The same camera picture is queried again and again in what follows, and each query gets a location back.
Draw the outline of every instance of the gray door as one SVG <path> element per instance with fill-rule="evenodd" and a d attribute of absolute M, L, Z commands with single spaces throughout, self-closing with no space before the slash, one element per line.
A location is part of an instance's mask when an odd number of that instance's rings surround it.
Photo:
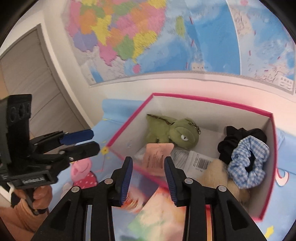
<path fill-rule="evenodd" d="M 74 114 L 77 110 L 73 110 L 73 103 L 69 103 L 59 88 L 62 83 L 53 77 L 45 56 L 37 30 L 4 54 L 0 67 L 8 93 L 33 95 L 30 131 L 34 137 L 59 130 L 84 129 L 84 123 L 79 121 L 81 117 Z"/>

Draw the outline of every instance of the pink-edged box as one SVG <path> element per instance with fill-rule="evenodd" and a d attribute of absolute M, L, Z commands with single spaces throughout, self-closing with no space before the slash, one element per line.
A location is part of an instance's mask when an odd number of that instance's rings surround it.
<path fill-rule="evenodd" d="M 200 127 L 199 142 L 194 151 L 218 158 L 217 146 L 224 139 L 225 127 L 234 126 L 246 130 L 260 128 L 267 136 L 270 156 L 264 164 L 264 181 L 251 189 L 251 198 L 247 206 L 248 213 L 255 221 L 264 218 L 272 193 L 277 162 L 276 129 L 273 114 L 243 104 L 224 100 L 180 94 L 153 93 L 124 123 L 111 138 L 107 147 L 122 160 L 134 156 L 145 146 L 148 123 L 147 114 L 165 115 L 182 119 L 189 117 Z M 139 164 L 134 162 L 134 169 L 167 187 L 164 178 L 151 176 Z"/>

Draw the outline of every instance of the pink pig head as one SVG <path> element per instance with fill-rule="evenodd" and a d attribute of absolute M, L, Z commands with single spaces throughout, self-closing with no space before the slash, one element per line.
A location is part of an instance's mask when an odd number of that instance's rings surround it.
<path fill-rule="evenodd" d="M 71 179 L 73 182 L 77 182 L 87 176 L 91 170 L 91 160 L 90 158 L 85 158 L 76 161 L 71 167 Z"/>

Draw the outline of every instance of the human hand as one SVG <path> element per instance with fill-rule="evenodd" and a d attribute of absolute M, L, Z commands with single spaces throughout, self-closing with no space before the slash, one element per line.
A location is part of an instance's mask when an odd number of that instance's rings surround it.
<path fill-rule="evenodd" d="M 15 189 L 14 193 L 22 199 L 26 199 L 26 194 L 24 190 Z M 52 200 L 52 187 L 51 186 L 41 186 L 38 187 L 33 194 L 35 201 L 33 202 L 34 209 L 46 209 L 48 208 Z"/>

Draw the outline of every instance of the scrunchie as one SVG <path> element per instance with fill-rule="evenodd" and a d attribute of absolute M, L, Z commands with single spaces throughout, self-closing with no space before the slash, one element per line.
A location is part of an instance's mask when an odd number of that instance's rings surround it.
<path fill-rule="evenodd" d="M 255 162 L 252 171 L 248 173 L 245 168 L 250 165 L 251 152 L 255 156 Z M 240 140 L 231 154 L 232 161 L 228 165 L 229 177 L 239 189 L 258 186 L 265 177 L 265 171 L 262 168 L 268 157 L 269 147 L 261 140 L 247 136 Z"/>

